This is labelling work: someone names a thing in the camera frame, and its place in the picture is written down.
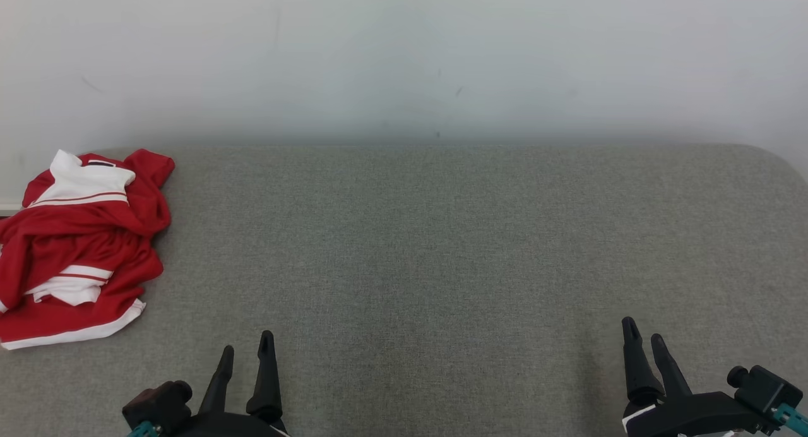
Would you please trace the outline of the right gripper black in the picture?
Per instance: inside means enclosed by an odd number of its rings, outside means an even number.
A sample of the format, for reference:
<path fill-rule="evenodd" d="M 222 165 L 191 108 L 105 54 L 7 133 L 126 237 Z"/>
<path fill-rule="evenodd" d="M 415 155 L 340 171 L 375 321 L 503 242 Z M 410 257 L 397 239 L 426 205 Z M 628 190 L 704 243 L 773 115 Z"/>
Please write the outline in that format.
<path fill-rule="evenodd" d="M 643 337 L 632 317 L 622 319 L 624 337 L 624 377 L 629 403 L 649 405 L 626 415 L 622 423 L 629 436 L 724 435 L 733 431 L 768 434 L 764 416 L 725 393 L 693 395 L 678 363 L 660 334 L 653 334 L 650 345 L 663 385 L 650 368 L 643 348 Z M 658 404 L 664 395 L 668 400 Z"/>

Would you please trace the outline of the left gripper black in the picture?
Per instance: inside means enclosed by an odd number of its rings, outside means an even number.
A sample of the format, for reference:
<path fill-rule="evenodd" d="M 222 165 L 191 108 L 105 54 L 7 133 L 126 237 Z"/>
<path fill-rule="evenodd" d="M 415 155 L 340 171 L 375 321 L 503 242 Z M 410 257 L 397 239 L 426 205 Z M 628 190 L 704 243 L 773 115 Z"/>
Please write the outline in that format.
<path fill-rule="evenodd" d="M 199 406 L 199 415 L 186 420 L 170 436 L 289 436 L 271 424 L 283 416 L 275 339 L 270 330 L 261 333 L 259 371 L 246 414 L 224 413 L 226 393 L 233 376 L 234 348 L 226 345 Z"/>

